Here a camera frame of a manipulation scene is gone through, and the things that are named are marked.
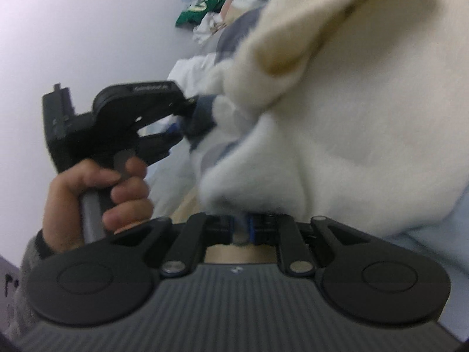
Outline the person's left hand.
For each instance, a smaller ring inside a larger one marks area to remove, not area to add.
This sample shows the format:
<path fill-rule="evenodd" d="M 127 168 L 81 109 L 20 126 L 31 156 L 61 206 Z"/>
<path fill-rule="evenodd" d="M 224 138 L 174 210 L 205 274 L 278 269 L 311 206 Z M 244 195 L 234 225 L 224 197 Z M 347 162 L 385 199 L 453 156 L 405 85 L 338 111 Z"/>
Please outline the person's left hand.
<path fill-rule="evenodd" d="M 151 218 L 153 204 L 144 181 L 145 162 L 131 157 L 125 163 L 125 171 L 129 178 L 123 180 L 119 172 L 86 159 L 53 179 L 42 223 L 42 237 L 50 250 L 62 253 L 84 244 L 79 199 L 92 188 L 111 190 L 115 206 L 100 219 L 106 230 L 120 232 Z"/>

